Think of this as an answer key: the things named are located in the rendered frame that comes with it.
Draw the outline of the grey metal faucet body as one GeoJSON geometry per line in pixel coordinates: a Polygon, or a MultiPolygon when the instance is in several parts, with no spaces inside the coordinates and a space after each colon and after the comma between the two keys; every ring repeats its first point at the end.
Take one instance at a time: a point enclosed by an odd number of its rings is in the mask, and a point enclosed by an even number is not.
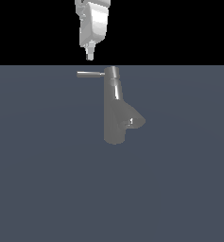
{"type": "Polygon", "coordinates": [[[125,141],[127,130],[139,129],[145,118],[124,101],[121,81],[104,79],[104,140],[111,145],[125,141]]]}

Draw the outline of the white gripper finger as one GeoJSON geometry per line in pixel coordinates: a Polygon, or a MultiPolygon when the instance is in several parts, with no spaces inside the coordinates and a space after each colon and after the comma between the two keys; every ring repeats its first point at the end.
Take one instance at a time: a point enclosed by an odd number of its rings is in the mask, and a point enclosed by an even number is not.
{"type": "Polygon", "coordinates": [[[89,41],[86,44],[86,55],[87,55],[88,61],[92,61],[94,59],[94,52],[95,52],[95,42],[89,41]]]}

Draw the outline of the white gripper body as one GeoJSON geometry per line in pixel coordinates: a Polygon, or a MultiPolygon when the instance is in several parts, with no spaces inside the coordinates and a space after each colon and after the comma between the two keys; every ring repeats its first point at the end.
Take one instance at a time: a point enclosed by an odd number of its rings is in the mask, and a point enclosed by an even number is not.
{"type": "Polygon", "coordinates": [[[106,37],[111,0],[75,0],[79,16],[79,44],[100,43],[106,37]]]}

